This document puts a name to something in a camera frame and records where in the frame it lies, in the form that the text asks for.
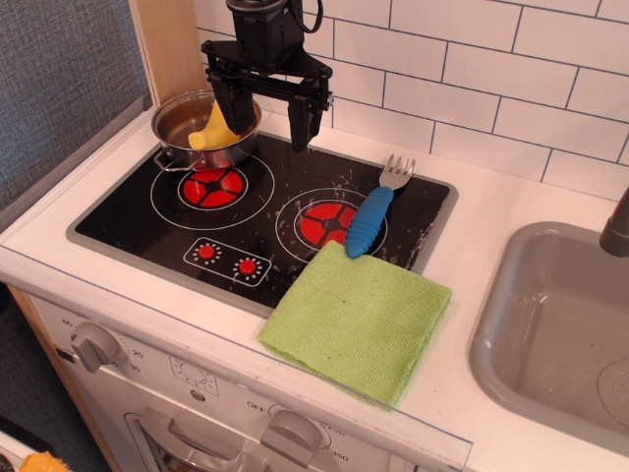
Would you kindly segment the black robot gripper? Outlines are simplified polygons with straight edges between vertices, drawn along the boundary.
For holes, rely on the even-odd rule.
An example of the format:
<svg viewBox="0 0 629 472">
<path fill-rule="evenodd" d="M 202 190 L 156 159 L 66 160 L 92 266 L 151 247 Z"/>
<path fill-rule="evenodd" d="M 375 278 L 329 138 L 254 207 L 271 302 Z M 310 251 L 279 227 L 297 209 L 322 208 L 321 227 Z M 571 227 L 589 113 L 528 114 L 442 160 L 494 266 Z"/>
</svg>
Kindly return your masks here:
<svg viewBox="0 0 629 472">
<path fill-rule="evenodd" d="M 291 143 L 303 151 L 320 128 L 332 96 L 332 69 L 305 50 L 305 36 L 317 32 L 324 7 L 316 3 L 307 26 L 301 1 L 228 1 L 236 38 L 206 41 L 206 69 L 227 127 L 242 135 L 254 123 L 252 93 L 288 100 Z"/>
</svg>

